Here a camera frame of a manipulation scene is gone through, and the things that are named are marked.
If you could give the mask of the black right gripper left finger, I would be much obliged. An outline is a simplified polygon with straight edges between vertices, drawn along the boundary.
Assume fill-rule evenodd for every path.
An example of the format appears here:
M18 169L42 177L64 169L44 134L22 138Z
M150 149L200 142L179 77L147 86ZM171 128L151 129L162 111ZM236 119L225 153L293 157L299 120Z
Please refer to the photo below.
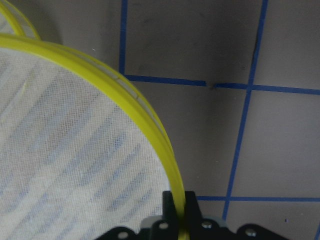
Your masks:
M171 191L162 193L162 219L169 225L178 225L178 215Z

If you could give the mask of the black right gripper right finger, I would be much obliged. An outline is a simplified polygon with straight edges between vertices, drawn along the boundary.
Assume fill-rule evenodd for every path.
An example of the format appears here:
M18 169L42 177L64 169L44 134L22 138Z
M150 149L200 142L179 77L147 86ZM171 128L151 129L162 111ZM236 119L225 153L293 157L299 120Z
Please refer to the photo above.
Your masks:
M194 191L185 192L185 221L188 225L200 225L203 216Z

